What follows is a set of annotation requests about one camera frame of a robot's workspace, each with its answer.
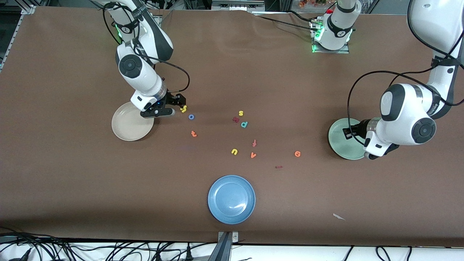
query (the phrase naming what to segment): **blue plate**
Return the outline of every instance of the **blue plate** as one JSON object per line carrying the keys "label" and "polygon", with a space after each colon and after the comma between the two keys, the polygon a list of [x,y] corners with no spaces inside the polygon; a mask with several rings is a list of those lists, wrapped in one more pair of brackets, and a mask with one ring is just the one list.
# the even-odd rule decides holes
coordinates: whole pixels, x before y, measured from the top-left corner
{"label": "blue plate", "polygon": [[245,221],[255,208],[256,196],[250,183],[236,175],[218,179],[210,188],[208,207],[219,221],[235,225]]}

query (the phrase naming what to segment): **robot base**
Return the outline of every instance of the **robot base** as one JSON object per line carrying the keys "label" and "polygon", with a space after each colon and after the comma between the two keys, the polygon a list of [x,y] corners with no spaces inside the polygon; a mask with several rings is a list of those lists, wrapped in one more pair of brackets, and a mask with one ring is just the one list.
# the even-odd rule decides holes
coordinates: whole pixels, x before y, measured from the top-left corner
{"label": "robot base", "polygon": [[[351,124],[358,124],[359,121],[351,119]],[[348,127],[348,118],[339,119],[332,124],[329,129],[329,144],[334,152],[342,158],[357,160],[364,158],[364,147],[355,139],[346,139],[343,128]]]}
{"label": "robot base", "polygon": [[[321,21],[322,17],[318,17],[318,19],[313,19],[311,22],[309,22],[309,27],[310,28],[317,28],[319,25],[318,21]],[[348,49],[348,43],[346,43],[341,49],[339,50],[329,50],[317,42],[314,38],[316,37],[317,31],[311,31],[311,42],[312,42],[312,50],[313,52],[323,52],[323,53],[349,53]]]}

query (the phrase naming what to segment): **white surface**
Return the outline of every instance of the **white surface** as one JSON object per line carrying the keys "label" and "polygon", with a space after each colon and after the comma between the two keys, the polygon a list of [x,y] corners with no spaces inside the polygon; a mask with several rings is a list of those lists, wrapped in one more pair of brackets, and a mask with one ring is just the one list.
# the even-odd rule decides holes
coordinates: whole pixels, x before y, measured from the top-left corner
{"label": "white surface", "polygon": [[140,111],[132,102],[128,102],[119,107],[113,119],[111,120],[111,127],[114,134],[125,141],[135,141],[147,135],[155,119],[145,119],[140,116]]}
{"label": "white surface", "polygon": [[[98,246],[114,246],[114,243],[79,243],[72,244],[83,248],[94,248]],[[134,243],[131,247],[137,247],[140,243]],[[156,249],[158,243],[150,243],[151,249]],[[208,256],[214,249],[215,244],[205,245],[192,249],[193,257]],[[176,243],[167,249],[180,248],[185,250],[186,243]],[[251,258],[250,261],[342,261],[350,247],[339,246],[233,246],[231,261],[239,261]],[[0,261],[8,261],[12,258],[20,258],[28,246],[11,246],[0,253]],[[409,249],[407,247],[386,247],[392,261],[405,261]],[[112,249],[98,249],[91,252],[82,252],[76,250],[76,253],[89,261],[104,261]],[[130,250],[121,251],[116,255],[114,260],[120,260],[122,256]],[[148,261],[154,255],[148,251],[141,251],[142,261]],[[169,261],[178,252],[166,252],[161,254],[163,261]],[[380,255],[386,260],[383,252]],[[65,256],[60,253],[60,257],[65,260]],[[133,254],[125,261],[139,261],[140,255]],[[375,253],[375,247],[355,247],[348,258],[348,261],[379,261]],[[462,261],[464,260],[464,249],[461,248],[413,248],[410,261]],[[29,256],[29,261],[39,261],[36,250],[33,250]],[[44,255],[43,261],[50,261],[47,255]]]}

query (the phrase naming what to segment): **white paper scrap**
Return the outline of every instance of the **white paper scrap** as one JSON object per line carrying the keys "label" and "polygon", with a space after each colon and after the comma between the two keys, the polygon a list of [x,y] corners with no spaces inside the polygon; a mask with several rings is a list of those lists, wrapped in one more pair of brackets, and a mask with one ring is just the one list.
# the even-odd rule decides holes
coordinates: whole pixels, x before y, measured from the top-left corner
{"label": "white paper scrap", "polygon": [[343,219],[344,221],[346,221],[346,219],[342,218],[341,216],[337,215],[334,213],[334,217],[338,218],[338,219]]}

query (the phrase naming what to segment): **white plate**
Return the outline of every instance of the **white plate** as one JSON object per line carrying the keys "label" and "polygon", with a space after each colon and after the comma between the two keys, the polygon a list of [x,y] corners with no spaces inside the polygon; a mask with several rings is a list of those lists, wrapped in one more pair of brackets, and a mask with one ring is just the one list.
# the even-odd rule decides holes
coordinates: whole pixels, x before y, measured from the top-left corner
{"label": "white plate", "polygon": [[111,127],[121,140],[135,141],[147,135],[154,123],[154,118],[146,119],[140,116],[140,110],[132,102],[128,102],[116,110]]}

